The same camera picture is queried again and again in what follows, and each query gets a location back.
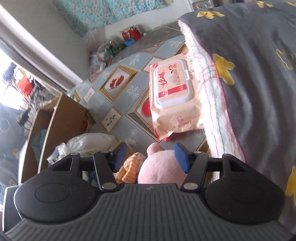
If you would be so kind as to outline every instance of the light blue tile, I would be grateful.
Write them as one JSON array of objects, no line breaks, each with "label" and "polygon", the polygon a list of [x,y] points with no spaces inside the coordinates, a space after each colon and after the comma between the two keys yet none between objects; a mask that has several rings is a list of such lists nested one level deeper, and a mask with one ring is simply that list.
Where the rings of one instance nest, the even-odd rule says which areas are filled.
[{"label": "light blue tile", "polygon": [[87,130],[87,133],[104,133],[106,134],[106,131],[103,129],[100,123],[92,125],[89,130]]},{"label": "light blue tile", "polygon": [[145,72],[139,72],[133,81],[123,90],[120,96],[114,102],[114,107],[122,114],[131,108],[137,98],[143,93],[143,91],[149,86],[149,74]]},{"label": "light blue tile", "polygon": [[183,133],[173,133],[169,142],[160,142],[160,146],[165,150],[173,150],[177,142],[182,143],[188,151],[195,151],[202,141],[205,139],[205,135],[202,130],[187,131]]},{"label": "light blue tile", "polygon": [[141,70],[145,67],[145,65],[149,62],[149,60],[153,57],[152,54],[138,52],[133,54],[121,61],[120,64],[124,64],[128,67]]},{"label": "light blue tile", "polygon": [[107,100],[103,95],[96,92],[92,98],[89,100],[87,107],[89,108],[90,112],[96,118],[98,122],[107,115],[109,110],[112,108],[112,103]]},{"label": "light blue tile", "polygon": [[103,86],[103,84],[105,83],[105,81],[108,79],[108,77],[112,74],[114,69],[116,69],[117,66],[118,66],[118,64],[114,64],[114,65],[111,65],[111,66],[108,66],[107,68],[105,68],[102,71],[102,73],[100,73],[100,75],[96,78],[96,80],[92,84],[92,87],[95,90],[100,89]]},{"label": "light blue tile", "polygon": [[86,108],[86,103],[85,103],[83,100],[80,100],[80,101],[79,101],[79,104],[81,104],[83,107]]},{"label": "light blue tile", "polygon": [[88,81],[84,81],[83,83],[76,86],[76,90],[78,91],[81,98],[84,97],[84,95],[87,93],[87,91],[89,91],[90,88],[91,84]]},{"label": "light blue tile", "polygon": [[166,41],[159,48],[159,50],[157,50],[154,56],[164,58],[164,59],[170,58],[177,52],[177,50],[182,46],[184,42],[185,42],[185,37],[183,35],[172,38]]},{"label": "light blue tile", "polygon": [[135,152],[141,152],[147,156],[147,147],[155,142],[150,136],[145,134],[138,126],[130,122],[126,117],[120,118],[116,126],[110,133],[117,140],[124,140]]}]

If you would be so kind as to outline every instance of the white wall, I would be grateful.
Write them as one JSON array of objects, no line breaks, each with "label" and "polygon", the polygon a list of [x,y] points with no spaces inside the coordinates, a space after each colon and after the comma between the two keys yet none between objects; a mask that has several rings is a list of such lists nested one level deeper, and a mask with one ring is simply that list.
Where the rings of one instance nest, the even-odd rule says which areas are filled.
[{"label": "white wall", "polygon": [[150,31],[163,24],[176,21],[181,15],[190,12],[191,7],[188,0],[173,0],[173,3],[166,7],[139,13],[117,23],[107,25],[104,28],[95,30],[95,35],[100,42],[118,36],[120,31],[132,25],[140,25],[141,31]]},{"label": "white wall", "polygon": [[51,0],[0,0],[0,4],[46,49],[76,74],[87,78],[89,52],[83,38],[67,25]]}]

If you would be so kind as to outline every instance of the red container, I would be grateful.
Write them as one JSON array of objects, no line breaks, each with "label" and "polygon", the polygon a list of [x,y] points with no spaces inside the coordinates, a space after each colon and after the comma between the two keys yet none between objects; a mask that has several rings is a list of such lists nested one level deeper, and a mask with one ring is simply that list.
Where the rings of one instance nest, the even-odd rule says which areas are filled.
[{"label": "red container", "polygon": [[26,75],[24,75],[23,78],[17,83],[17,86],[20,88],[24,96],[27,97],[31,94],[33,90],[33,87]]},{"label": "red container", "polygon": [[140,39],[142,36],[140,34],[140,32],[137,30],[137,28],[132,29],[129,31],[130,35],[134,38],[134,39]]}]

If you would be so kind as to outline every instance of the metal rivet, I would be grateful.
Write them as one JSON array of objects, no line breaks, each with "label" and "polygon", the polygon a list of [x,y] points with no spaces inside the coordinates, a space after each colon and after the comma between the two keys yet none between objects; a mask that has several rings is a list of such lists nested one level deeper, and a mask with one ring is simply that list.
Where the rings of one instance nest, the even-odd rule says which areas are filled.
[{"label": "metal rivet", "polygon": [[195,190],[198,188],[198,185],[196,183],[185,183],[183,187],[187,190]]},{"label": "metal rivet", "polygon": [[104,183],[102,185],[102,188],[106,189],[106,190],[113,190],[113,189],[117,188],[117,185],[115,183]]}]

